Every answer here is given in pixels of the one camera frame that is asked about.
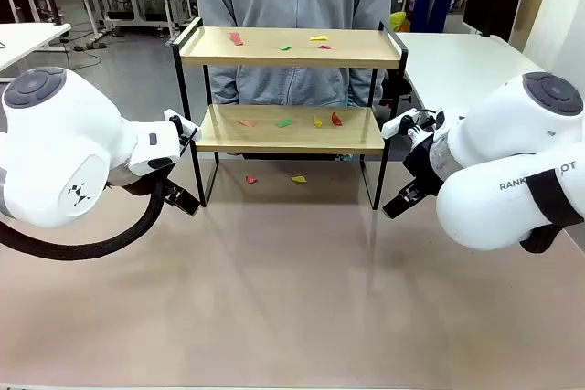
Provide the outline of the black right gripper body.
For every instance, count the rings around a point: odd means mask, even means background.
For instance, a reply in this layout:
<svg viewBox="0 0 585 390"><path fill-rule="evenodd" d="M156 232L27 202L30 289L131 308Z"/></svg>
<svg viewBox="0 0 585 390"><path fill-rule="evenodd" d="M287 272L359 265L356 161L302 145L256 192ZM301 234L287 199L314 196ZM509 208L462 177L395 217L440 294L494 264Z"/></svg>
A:
<svg viewBox="0 0 585 390"><path fill-rule="evenodd" d="M432 136L418 143L402 162L414 177L413 183L419 190L440 190L441 178L431 166Z"/></svg>

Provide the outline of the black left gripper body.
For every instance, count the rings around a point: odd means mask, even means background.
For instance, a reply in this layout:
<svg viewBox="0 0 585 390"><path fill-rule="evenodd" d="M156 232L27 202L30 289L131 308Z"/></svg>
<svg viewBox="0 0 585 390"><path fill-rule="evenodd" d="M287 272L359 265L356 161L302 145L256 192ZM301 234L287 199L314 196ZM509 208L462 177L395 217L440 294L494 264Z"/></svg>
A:
<svg viewBox="0 0 585 390"><path fill-rule="evenodd" d="M165 201L169 205L179 205L185 189L169 179L164 181Z"/></svg>

